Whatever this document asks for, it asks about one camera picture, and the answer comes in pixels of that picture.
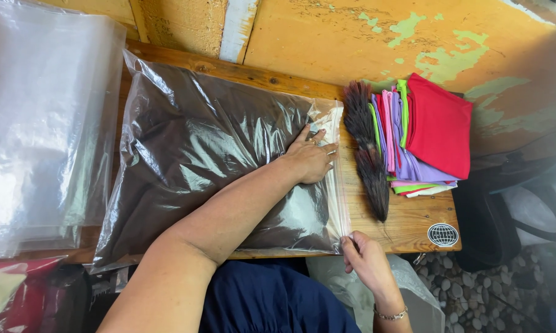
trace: woman's left hand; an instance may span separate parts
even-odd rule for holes
[[[331,169],[331,162],[338,157],[338,144],[330,143],[322,147],[317,146],[325,136],[325,130],[320,130],[311,140],[306,140],[310,126],[307,124],[297,139],[290,145],[281,159],[289,160],[300,175],[299,183],[312,184],[322,180]]]

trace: hand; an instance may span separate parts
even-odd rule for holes
[[[341,242],[346,273],[356,271],[360,281],[372,291],[378,310],[386,315],[403,311],[403,298],[381,245],[360,231],[354,231],[351,238],[342,237]]]
[[[312,141],[307,141],[310,126],[307,124],[300,132],[297,139],[290,145],[282,160],[288,160],[289,165],[295,169],[298,183],[317,183],[325,177],[332,168],[329,164],[337,157],[337,143],[330,143],[322,147],[316,146]],[[325,136],[325,130],[320,130],[312,139],[319,143]]]

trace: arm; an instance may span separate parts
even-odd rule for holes
[[[292,187],[329,171],[337,155],[328,153],[337,145],[317,147],[305,141],[308,133],[307,125],[284,156],[234,181],[161,234],[98,332],[197,332],[216,268]]]
[[[342,237],[341,241],[346,273],[356,271],[360,281],[373,293],[377,311],[387,316],[403,312],[405,304],[401,291],[381,245],[360,231],[354,231],[350,237]],[[408,314],[395,321],[381,319],[375,314],[373,332],[412,333]]]

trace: bracelet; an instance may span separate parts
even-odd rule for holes
[[[400,314],[395,314],[393,316],[386,316],[384,314],[380,314],[377,311],[377,304],[373,304],[373,311],[374,311],[374,314],[378,315],[378,317],[381,318],[381,319],[385,319],[385,320],[388,320],[388,321],[396,321],[397,319],[401,319],[405,315],[407,315],[407,306],[405,307],[405,310],[403,310]]]

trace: green fabric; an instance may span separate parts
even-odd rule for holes
[[[409,108],[407,107],[407,80],[397,80],[397,91],[401,95],[403,108],[401,109],[401,126],[403,127],[403,135],[401,137],[400,146],[405,148],[407,141],[407,123],[409,121]]]
[[[399,194],[399,193],[403,193],[403,192],[421,190],[423,188],[431,188],[431,187],[435,187],[435,186],[438,186],[438,185],[436,185],[436,184],[422,184],[422,185],[397,186],[397,187],[393,187],[393,192],[395,192],[395,194]]]
[[[383,156],[383,152],[381,152],[381,139],[380,139],[380,136],[378,135],[377,113],[375,112],[374,106],[372,105],[372,103],[369,103],[369,109],[370,109],[370,115],[373,117],[374,137],[377,140],[378,154]]]

